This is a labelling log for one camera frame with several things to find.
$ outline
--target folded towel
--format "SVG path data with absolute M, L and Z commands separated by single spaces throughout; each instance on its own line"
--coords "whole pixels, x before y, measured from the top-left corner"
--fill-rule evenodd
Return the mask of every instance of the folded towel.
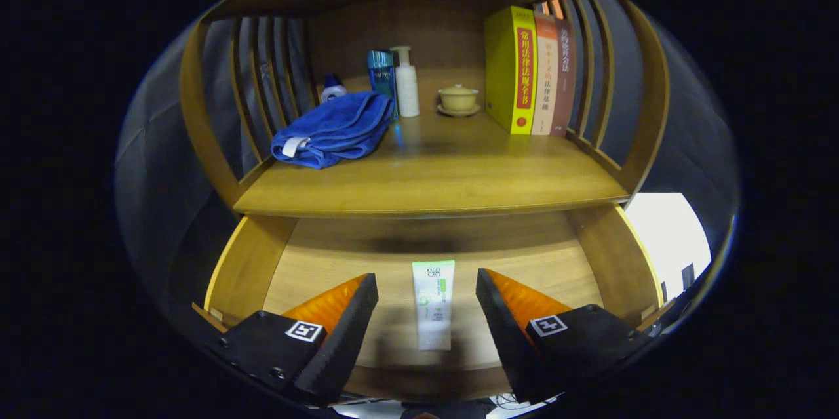
M 346 94 L 317 106 L 271 141 L 271 153 L 290 164 L 322 169 L 374 150 L 393 116 L 393 99 L 372 92 Z

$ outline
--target book spine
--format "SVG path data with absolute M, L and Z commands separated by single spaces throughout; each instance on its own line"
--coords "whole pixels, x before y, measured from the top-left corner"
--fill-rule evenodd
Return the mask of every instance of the book spine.
M 555 19 L 555 22 L 557 30 L 558 75 L 551 135 L 564 137 L 568 131 L 568 121 L 572 118 L 572 108 L 574 106 L 576 42 L 574 40 L 574 30 L 569 21 Z
M 549 135 L 554 120 L 557 84 L 557 29 L 551 16 L 535 13 L 536 45 L 539 67 L 536 73 L 536 100 L 534 100 L 533 129 L 531 135 Z
M 511 134 L 530 135 L 536 100 L 536 25 L 533 11 L 513 7 L 513 33 L 516 45 L 516 97 L 513 103 Z

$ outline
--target orange book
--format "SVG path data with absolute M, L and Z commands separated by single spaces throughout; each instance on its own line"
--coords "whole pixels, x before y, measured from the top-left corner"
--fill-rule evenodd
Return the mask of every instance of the orange book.
M 533 129 L 531 135 L 551 134 L 556 104 L 558 49 L 556 22 L 552 16 L 534 12 L 536 23 L 536 54 L 539 69 L 536 72 L 536 100 L 534 100 Z

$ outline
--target white towel tag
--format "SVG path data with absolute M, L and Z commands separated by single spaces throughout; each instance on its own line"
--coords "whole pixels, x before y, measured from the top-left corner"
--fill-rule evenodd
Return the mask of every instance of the white towel tag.
M 285 141 L 283 146 L 283 154 L 288 158 L 294 158 L 298 148 L 306 147 L 311 138 L 308 137 L 292 137 Z

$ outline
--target yellow book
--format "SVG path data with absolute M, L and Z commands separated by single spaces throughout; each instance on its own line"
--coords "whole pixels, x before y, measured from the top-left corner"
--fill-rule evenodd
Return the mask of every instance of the yellow book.
M 533 11 L 511 6 L 483 21 L 486 113 L 513 134 L 530 135 L 536 100 Z

